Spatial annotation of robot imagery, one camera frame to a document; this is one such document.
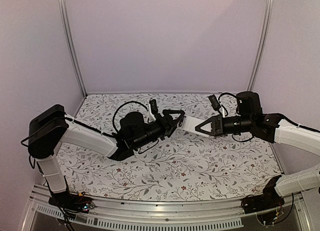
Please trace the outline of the white remote control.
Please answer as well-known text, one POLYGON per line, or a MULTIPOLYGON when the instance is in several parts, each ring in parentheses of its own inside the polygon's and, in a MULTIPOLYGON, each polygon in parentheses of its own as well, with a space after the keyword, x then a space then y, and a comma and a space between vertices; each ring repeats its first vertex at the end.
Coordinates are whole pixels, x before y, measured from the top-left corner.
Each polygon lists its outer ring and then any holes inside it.
POLYGON ((200 125, 203 122, 204 122, 203 119, 185 115, 183 117, 183 119, 179 122, 179 124, 177 125, 177 128, 179 130, 182 130, 182 131, 185 131, 185 132, 188 132, 191 134, 195 134, 198 136, 208 138, 208 137, 210 137, 208 134, 196 131, 196 126, 200 125))

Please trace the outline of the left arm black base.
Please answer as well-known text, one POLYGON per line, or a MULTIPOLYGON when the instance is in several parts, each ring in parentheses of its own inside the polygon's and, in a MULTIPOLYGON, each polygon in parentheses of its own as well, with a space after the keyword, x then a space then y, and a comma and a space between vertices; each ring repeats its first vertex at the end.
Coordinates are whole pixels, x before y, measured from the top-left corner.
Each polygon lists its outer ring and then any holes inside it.
POLYGON ((64 211, 71 213, 88 213, 89 210, 95 208, 93 199, 86 196, 85 192, 78 194, 70 193, 69 187, 66 190, 58 193, 54 193, 50 187, 49 204, 61 208, 64 211))

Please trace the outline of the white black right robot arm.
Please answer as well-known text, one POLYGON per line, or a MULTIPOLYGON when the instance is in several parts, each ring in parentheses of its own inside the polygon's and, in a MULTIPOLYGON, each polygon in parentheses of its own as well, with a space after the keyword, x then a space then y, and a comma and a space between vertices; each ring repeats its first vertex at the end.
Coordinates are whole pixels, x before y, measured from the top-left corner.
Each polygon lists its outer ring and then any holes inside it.
MULTIPOLYGON (((277 143, 320 154, 320 132, 317 129, 293 122, 281 113, 263 113, 260 97, 256 92, 243 91, 235 95, 237 115, 212 116, 195 126, 195 131, 209 136, 239 135, 251 133, 269 143, 277 143)), ((263 189, 258 204, 269 209, 284 197, 320 186, 320 166, 272 178, 263 189)))

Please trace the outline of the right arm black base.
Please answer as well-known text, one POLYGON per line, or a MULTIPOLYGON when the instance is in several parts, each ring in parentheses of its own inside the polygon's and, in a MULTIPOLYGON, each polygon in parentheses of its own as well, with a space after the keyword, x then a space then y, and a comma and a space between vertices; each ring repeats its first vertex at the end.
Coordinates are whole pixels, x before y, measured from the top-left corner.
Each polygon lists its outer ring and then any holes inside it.
POLYGON ((257 215, 257 220, 264 226, 270 226, 276 223, 285 204, 284 198, 279 196, 275 190, 276 182, 280 177, 281 175, 272 177, 263 188, 262 194, 249 194, 241 200, 241 207, 245 214, 279 208, 279 211, 276 209, 272 212, 257 215))

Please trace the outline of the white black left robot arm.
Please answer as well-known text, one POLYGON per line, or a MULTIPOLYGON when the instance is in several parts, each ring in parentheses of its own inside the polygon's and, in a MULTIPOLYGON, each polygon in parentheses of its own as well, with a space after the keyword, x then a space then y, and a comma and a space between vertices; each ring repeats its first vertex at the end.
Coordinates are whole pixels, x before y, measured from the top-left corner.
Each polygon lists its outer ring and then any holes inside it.
POLYGON ((154 99, 145 109, 148 122, 142 113, 129 112, 120 120, 120 129, 108 134, 68 116, 62 105, 55 104, 31 120, 28 136, 20 143, 39 167, 55 200, 63 208, 70 208, 75 201, 56 158, 59 145, 68 143, 123 161, 143 146, 169 138, 185 115, 183 110, 159 113, 154 99))

